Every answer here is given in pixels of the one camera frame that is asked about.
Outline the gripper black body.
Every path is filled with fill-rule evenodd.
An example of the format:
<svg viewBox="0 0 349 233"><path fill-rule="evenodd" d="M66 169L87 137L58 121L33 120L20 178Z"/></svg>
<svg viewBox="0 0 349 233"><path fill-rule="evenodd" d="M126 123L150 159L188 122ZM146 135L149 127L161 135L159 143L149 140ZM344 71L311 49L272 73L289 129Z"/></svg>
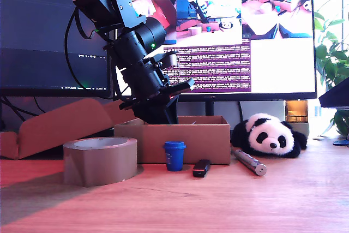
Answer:
<svg viewBox="0 0 349 233"><path fill-rule="evenodd" d="M131 89L131 98L122 98L122 91L117 88L118 98L122 100L120 109L132 109L137 103L166 103L171 97L184 91L191 91L195 81L188 79L178 84L170 84L168 75L163 73L177 64L176 56L117 56L116 67L121 70L124 82Z"/></svg>

